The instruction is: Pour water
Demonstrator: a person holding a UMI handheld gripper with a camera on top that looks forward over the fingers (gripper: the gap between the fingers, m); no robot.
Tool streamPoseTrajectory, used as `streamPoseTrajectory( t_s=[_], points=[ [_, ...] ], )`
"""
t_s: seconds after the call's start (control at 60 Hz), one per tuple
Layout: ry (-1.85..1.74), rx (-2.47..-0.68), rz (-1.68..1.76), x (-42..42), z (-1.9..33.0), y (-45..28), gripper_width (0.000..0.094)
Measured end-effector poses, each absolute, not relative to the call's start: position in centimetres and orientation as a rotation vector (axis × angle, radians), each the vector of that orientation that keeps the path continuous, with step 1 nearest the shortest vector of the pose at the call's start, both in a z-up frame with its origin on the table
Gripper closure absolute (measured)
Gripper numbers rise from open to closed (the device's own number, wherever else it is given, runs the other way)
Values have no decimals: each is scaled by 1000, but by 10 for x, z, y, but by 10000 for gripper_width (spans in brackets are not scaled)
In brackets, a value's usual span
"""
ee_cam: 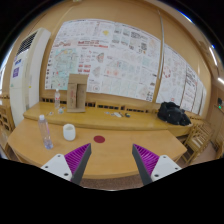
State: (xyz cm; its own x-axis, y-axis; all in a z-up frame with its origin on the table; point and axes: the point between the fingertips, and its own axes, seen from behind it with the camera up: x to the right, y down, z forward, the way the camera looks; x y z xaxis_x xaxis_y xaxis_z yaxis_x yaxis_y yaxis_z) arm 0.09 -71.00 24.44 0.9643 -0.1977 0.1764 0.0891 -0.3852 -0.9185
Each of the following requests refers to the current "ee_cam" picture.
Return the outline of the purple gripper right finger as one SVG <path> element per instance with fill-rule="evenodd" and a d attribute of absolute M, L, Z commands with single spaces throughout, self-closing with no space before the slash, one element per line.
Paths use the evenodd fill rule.
<path fill-rule="evenodd" d="M 181 170 L 181 167 L 167 155 L 158 156 L 137 144 L 132 146 L 132 154 L 143 185 L 148 185 Z"/>

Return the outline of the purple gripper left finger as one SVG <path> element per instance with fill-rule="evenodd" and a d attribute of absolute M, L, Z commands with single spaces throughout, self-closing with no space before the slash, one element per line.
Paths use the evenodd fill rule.
<path fill-rule="evenodd" d="M 66 155 L 56 154 L 42 166 L 42 169 L 79 185 L 90 155 L 91 144 L 88 143 Z"/>

